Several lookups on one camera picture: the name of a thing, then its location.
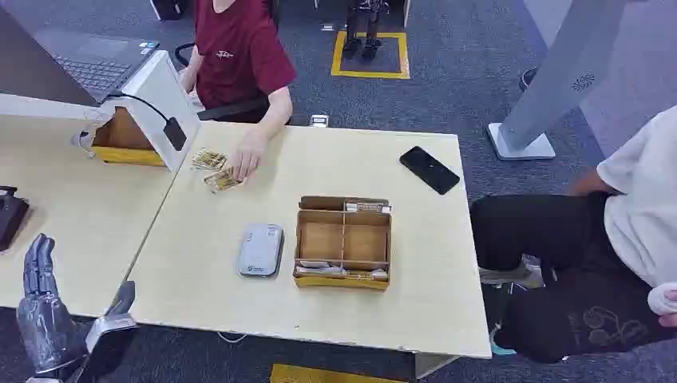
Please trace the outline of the person's left hand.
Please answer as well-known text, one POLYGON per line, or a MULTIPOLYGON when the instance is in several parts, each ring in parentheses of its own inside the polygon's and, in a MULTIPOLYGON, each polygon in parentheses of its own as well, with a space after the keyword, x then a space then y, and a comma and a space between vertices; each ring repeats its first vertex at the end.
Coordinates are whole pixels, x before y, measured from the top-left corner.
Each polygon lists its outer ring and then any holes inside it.
POLYGON ((234 179, 244 181, 258 168, 267 143, 268 136, 260 128, 254 128, 245 134, 231 157, 230 172, 234 179))

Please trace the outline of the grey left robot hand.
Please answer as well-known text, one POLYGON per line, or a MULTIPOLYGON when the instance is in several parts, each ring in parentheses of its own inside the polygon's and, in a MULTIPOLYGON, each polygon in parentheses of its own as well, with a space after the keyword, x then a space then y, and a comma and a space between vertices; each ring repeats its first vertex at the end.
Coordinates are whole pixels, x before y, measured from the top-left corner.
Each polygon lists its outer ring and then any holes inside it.
POLYGON ((51 257, 54 239, 39 234, 24 258, 24 297, 16 310, 28 382, 103 382, 123 362, 139 326, 129 313, 136 283, 124 281, 110 307, 90 325, 77 323, 61 300, 51 257))

